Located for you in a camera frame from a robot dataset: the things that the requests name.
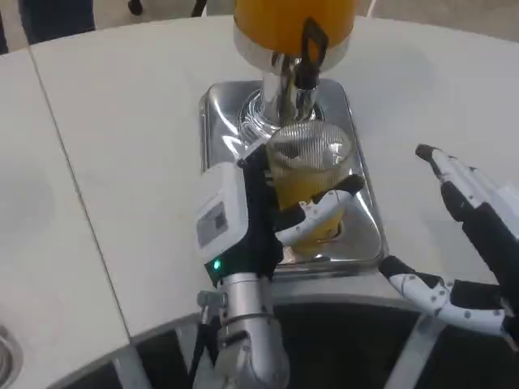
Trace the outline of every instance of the robotic finger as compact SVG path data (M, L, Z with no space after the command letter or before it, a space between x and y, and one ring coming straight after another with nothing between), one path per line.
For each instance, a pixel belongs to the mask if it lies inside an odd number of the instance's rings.
M311 233L317 226L329 220L344 208L364 187L364 180L352 174L331 190L311 197L281 212L276 220L277 239L284 246L292 246Z
M515 348L519 344L519 190L511 185L498 187L480 170L436 147L420 144L416 155L431 166L445 207L461 222L499 285L445 281L417 273L392 256L382 261L380 272L420 310L457 327L507 337Z

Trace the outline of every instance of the white table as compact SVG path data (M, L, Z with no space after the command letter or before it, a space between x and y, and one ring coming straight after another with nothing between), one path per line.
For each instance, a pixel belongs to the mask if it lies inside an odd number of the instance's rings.
M27 50L0 57L0 324L47 387L128 344Z
M93 32L32 48L132 336L198 312L211 288L192 249L200 97L259 78L231 17ZM353 107L391 251L420 271L492 282L440 200L418 143L443 147L498 182L519 162L519 46L390 20L356 20L326 76ZM279 298L394 303L381 276L279 284Z

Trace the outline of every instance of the stainless steel drip tray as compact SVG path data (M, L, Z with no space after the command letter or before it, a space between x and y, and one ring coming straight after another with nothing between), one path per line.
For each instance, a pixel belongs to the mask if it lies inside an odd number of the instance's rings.
M238 117L244 101L260 88L260 81L218 83L202 97L202 169L222 161L235 161L244 152ZM379 211L342 86L322 79L317 105L325 121L339 126L350 137L352 152L347 167L351 173L363 176L367 186L345 210L341 232L330 242L323 243L319 254L304 258L285 248L285 258L276 269L277 278L356 274L376 267L386 253Z

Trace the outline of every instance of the tap handle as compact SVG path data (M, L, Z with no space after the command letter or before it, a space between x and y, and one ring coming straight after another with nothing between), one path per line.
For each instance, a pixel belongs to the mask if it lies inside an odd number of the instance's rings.
M310 41L313 41L317 46L316 61L311 59ZM328 35L315 20L308 18L302 28L301 62L295 70L295 84L298 88L309 90L317 86L319 69L323 64L327 49Z

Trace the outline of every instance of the black floor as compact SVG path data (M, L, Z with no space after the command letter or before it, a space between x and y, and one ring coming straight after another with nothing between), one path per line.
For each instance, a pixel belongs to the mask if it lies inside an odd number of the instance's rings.
M276 308L290 359L289 389L383 389L417 314L392 308L315 304ZM138 345L154 389L184 388L187 370L174 331ZM417 389L519 387L519 358L506 343L447 328ZM67 389L121 389L111 365Z
M19 0L18 3L31 45L96 29L92 0ZM8 49L0 18L0 54Z

